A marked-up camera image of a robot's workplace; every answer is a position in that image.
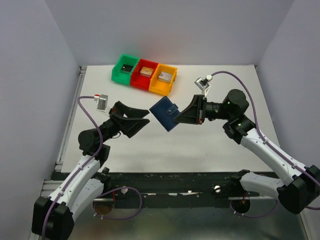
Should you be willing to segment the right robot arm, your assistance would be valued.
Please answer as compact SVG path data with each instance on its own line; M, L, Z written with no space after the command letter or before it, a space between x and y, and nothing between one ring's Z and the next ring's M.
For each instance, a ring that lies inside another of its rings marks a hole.
M173 120L193 125L201 125L205 120L225 120L225 134L255 154L277 175L272 178L242 170L234 176L230 191L236 196L259 193L278 200L290 213L299 214L320 195L320 170L295 160L267 139L258 124L245 115L248 107L246 95L239 89L230 90L221 103L208 102L198 94Z

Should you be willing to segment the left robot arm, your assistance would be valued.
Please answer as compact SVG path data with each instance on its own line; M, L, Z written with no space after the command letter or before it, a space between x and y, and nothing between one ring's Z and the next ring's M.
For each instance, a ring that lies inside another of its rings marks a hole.
M94 127L78 135L82 151L76 167L47 197L40 196L34 203L32 233L44 240L67 240L83 210L96 197L111 193L109 176L99 173L107 161L110 146L104 143L118 134L133 137L150 121L146 109L129 107L117 101L108 112L108 120L101 125L89 116Z

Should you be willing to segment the blue card holder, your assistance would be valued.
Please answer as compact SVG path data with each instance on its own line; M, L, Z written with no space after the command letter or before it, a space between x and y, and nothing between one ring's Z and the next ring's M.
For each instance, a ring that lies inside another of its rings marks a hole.
M174 118L180 114L179 107L167 96L162 97L149 110L167 132L178 125Z

